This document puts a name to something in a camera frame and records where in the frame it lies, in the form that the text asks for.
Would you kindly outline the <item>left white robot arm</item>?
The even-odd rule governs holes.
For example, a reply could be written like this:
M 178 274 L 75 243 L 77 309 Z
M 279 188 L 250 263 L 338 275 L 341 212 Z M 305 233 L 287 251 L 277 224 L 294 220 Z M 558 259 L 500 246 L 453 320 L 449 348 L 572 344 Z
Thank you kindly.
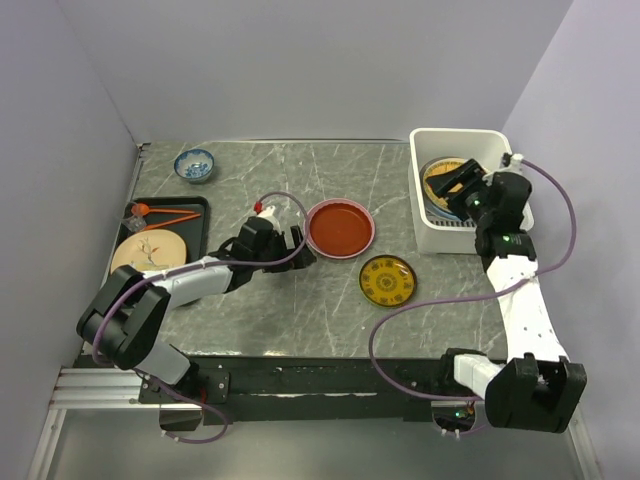
M 274 219 L 252 216 L 238 235 L 197 261 L 150 273 L 119 267 L 80 317 L 76 332 L 92 345 L 97 362 L 153 376 L 172 399 L 187 401 L 199 387 L 197 367 L 158 339 L 165 317 L 203 297 L 233 292 L 257 271 L 282 273 L 313 265 L 317 258 L 301 227 L 293 226 L 291 236 L 294 246 L 289 248 Z

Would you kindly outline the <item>yellow patterned plate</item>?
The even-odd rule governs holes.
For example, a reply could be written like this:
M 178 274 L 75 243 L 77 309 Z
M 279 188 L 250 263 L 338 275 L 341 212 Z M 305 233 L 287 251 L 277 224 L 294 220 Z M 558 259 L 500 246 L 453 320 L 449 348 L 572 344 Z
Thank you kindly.
M 358 283 L 365 298 L 383 308 L 398 308 L 409 302 L 418 284 L 413 268 L 394 255 L 370 258 L 359 272 Z

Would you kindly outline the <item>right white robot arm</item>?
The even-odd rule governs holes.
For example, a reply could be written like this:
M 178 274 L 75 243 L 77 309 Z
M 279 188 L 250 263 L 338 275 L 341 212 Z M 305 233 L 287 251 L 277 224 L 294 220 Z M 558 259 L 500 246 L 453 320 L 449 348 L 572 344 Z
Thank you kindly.
M 511 170 L 487 173 L 474 159 L 427 180 L 461 220 L 475 226 L 475 249 L 495 293 L 507 339 L 504 365 L 483 353 L 449 349 L 439 390 L 460 398 L 471 390 L 485 403 L 491 426 L 564 432 L 587 384 L 570 361 L 550 320 L 539 283 L 542 270 L 522 228 L 532 185 Z

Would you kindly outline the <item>cream plate with twig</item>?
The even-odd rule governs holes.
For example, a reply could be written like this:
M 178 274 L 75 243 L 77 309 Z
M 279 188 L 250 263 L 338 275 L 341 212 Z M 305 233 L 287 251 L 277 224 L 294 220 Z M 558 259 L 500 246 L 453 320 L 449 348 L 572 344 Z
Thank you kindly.
M 434 196 L 426 178 L 431 171 L 431 165 L 426 164 L 422 167 L 419 173 L 421 191 L 424 197 L 425 209 L 433 215 L 439 215 L 441 213 L 438 205 L 438 198 Z

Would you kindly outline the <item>blue plate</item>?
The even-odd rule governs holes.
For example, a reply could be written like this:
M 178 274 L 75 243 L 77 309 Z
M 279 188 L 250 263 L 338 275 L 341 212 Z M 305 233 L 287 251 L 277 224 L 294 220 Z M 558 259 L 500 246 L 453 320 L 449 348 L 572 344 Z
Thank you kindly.
M 461 221 L 457 216 L 451 214 L 450 212 L 447 213 L 447 212 L 436 211 L 435 213 L 431 212 L 430 214 L 434 217 L 437 217 L 443 220 L 446 219 L 448 221 L 457 221 L 457 222 Z

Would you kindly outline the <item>woven bamboo plate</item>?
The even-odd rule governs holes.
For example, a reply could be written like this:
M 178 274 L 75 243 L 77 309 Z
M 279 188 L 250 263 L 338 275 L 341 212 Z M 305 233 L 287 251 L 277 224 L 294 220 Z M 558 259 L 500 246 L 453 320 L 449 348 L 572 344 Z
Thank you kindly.
M 455 170 L 456 168 L 460 167 L 465 162 L 466 162 L 465 159 L 458 158 L 458 157 L 441 157 L 441 158 L 436 158 L 431 160 L 430 162 L 427 163 L 431 165 L 431 171 L 429 172 L 428 177 L 426 178 L 427 184 L 428 184 L 429 178 L 449 173 Z M 429 187 L 433 192 L 434 196 L 437 197 L 432 187 L 430 185 Z M 451 211 L 448 209 L 446 201 L 439 197 L 437 198 L 438 198 L 438 205 L 439 205 L 440 211 L 451 213 Z

